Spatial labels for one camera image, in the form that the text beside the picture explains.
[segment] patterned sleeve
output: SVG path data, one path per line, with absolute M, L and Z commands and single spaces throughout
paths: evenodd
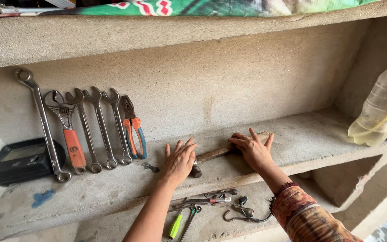
M 319 206 L 298 184 L 290 183 L 276 194 L 271 212 L 292 242 L 361 242 L 344 225 Z

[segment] small wrench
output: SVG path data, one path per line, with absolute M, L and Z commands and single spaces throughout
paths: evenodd
M 119 130 L 120 142 L 122 143 L 122 149 L 123 149 L 123 157 L 121 159 L 121 163 L 124 165 L 129 165 L 132 162 L 132 157 L 129 154 L 128 145 L 126 144 L 125 131 L 123 130 L 122 119 L 120 118 L 120 113 L 119 113 L 118 104 L 119 104 L 120 95 L 114 88 L 110 88 L 110 92 L 112 93 L 111 98 L 108 97 L 106 92 L 102 92 L 102 95 L 104 96 L 104 101 L 110 104 L 111 107 L 113 108 L 117 129 Z
M 71 179 L 71 172 L 61 170 L 58 161 L 58 155 L 56 154 L 55 144 L 53 144 L 52 134 L 50 132 L 49 124 L 47 122 L 46 111 L 44 110 L 43 101 L 41 100 L 40 87 L 34 80 L 32 72 L 28 69 L 18 69 L 15 72 L 16 79 L 29 87 L 32 91 L 32 96 L 35 100 L 35 106 L 37 107 L 38 114 L 40 114 L 41 125 L 43 126 L 44 138 L 46 139 L 47 151 L 50 155 L 52 162 L 53 173 L 55 173 L 59 182 L 67 182 Z
M 191 226 L 192 219 L 194 218 L 194 216 L 197 213 L 200 213 L 201 210 L 202 210 L 202 208 L 200 206 L 191 207 L 191 216 L 189 217 L 189 220 L 187 221 L 187 225 L 186 225 L 185 230 L 183 231 L 183 235 L 181 236 L 180 242 L 183 242 L 183 239 L 185 238 L 186 232 L 189 229 L 189 227 Z
M 237 195 L 237 189 L 230 189 L 225 192 L 215 192 L 215 193 L 204 193 L 204 196 L 211 197 L 211 196 L 217 196 L 217 195 L 225 195 L 225 194 L 232 194 L 232 195 Z
M 100 100 L 102 97 L 101 91 L 96 87 L 92 87 L 92 96 L 89 95 L 87 90 L 84 90 L 85 99 L 93 104 L 95 108 L 96 118 L 98 119 L 99 129 L 101 130 L 102 139 L 104 140 L 105 150 L 107 152 L 106 167 L 110 170 L 117 167 L 117 161 L 114 158 L 113 150 L 111 149 L 110 139 L 108 138 L 107 129 L 104 123 L 104 117 L 102 117 Z
M 59 91 L 50 91 L 44 98 L 44 103 L 60 119 L 68 155 L 70 156 L 74 171 L 77 175 L 83 175 L 86 172 L 86 159 L 77 132 L 71 123 L 71 117 L 76 106 L 65 103 Z
M 79 110 L 80 121 L 82 122 L 83 131 L 85 133 L 87 147 L 89 148 L 89 154 L 92 158 L 92 164 L 90 165 L 90 170 L 93 173 L 100 173 L 102 170 L 102 166 L 98 162 L 98 158 L 96 157 L 95 147 L 93 146 L 93 141 L 92 141 L 92 137 L 90 135 L 89 125 L 87 124 L 86 114 L 85 114 L 85 110 L 83 108 L 84 95 L 83 95 L 83 92 L 78 88 L 75 88 L 74 91 L 76 92 L 77 98 L 74 98 L 70 92 L 67 92 L 66 96 L 67 96 L 68 101 L 70 101 L 72 104 L 76 105 L 78 110 Z

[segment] orange wrench handle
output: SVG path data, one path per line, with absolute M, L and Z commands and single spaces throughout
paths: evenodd
M 143 130 L 141 129 L 141 120 L 139 118 L 132 118 L 131 119 L 132 126 L 134 127 L 134 130 L 137 132 L 137 137 L 140 142 L 140 157 L 141 159 L 147 158 L 147 152 L 146 152 L 146 140 L 144 139 Z
M 126 141 L 128 142 L 128 147 L 131 150 L 132 158 L 138 159 L 137 155 L 137 149 L 135 148 L 134 139 L 132 138 L 132 128 L 131 128 L 131 121 L 128 118 L 125 118 L 123 120 L 122 125 L 125 127 L 125 136 Z
M 83 154 L 83 148 L 80 145 L 79 138 L 75 130 L 63 130 L 65 143 L 67 143 L 68 155 L 70 156 L 73 167 L 86 166 L 85 155 Z

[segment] screwdriver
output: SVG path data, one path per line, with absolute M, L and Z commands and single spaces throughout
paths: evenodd
M 181 212 L 183 209 L 180 209 L 180 211 L 177 214 L 177 218 L 175 219 L 174 223 L 172 223 L 171 228 L 169 229 L 169 239 L 174 239 L 175 236 L 177 235 L 178 228 L 180 227 L 180 221 L 182 218 Z

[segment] hammer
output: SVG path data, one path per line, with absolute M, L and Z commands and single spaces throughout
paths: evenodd
M 259 139 L 261 142 L 264 142 L 268 139 L 270 133 L 268 131 L 264 131 L 262 133 L 258 134 Z M 223 156 L 228 154 L 230 151 L 233 151 L 236 149 L 236 146 L 232 143 L 229 143 L 226 146 L 219 147 L 215 150 L 208 151 L 205 153 L 202 153 L 201 155 L 197 155 L 195 158 L 195 162 L 193 163 L 191 174 L 194 178 L 200 178 L 202 176 L 202 172 L 200 167 L 198 166 L 199 163 L 206 162 L 209 160 L 212 160 L 214 158 Z

